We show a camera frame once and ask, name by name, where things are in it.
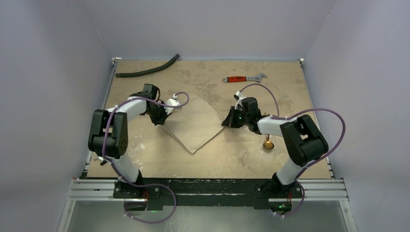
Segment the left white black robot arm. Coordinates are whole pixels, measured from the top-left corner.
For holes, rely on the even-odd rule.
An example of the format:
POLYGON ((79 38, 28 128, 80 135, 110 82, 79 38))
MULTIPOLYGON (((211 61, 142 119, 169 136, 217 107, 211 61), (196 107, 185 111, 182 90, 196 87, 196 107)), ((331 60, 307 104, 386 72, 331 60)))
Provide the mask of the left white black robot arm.
POLYGON ((151 122, 163 125, 170 116, 164 101, 159 99, 160 89, 144 84, 142 91, 134 93, 113 108, 93 112, 88 137, 88 148, 111 164, 120 182, 126 183, 125 191, 133 198, 144 193, 140 171, 127 155, 129 145, 128 122, 137 116, 148 115, 151 122))

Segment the beige cloth napkin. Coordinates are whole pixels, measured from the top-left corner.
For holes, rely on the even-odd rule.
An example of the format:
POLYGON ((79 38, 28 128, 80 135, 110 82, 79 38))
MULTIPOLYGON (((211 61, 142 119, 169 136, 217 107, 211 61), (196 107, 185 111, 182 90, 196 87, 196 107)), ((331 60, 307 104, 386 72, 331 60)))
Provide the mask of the beige cloth napkin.
POLYGON ((195 94, 190 95, 184 106, 182 104, 186 98, 179 95, 178 100, 181 108, 174 110, 161 127, 194 154, 223 129, 222 118, 211 105, 195 94))

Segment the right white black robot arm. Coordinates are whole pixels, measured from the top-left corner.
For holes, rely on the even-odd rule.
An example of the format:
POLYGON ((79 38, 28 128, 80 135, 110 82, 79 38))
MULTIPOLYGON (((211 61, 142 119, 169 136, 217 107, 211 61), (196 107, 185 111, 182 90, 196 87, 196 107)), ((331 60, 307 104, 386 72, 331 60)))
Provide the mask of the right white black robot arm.
POLYGON ((290 191, 303 168, 329 150, 327 141, 309 115, 295 119, 262 115, 254 97, 238 99, 221 125, 234 129, 247 126, 255 134, 283 138, 289 158, 269 181, 259 187, 261 191, 269 191, 279 197, 290 191))

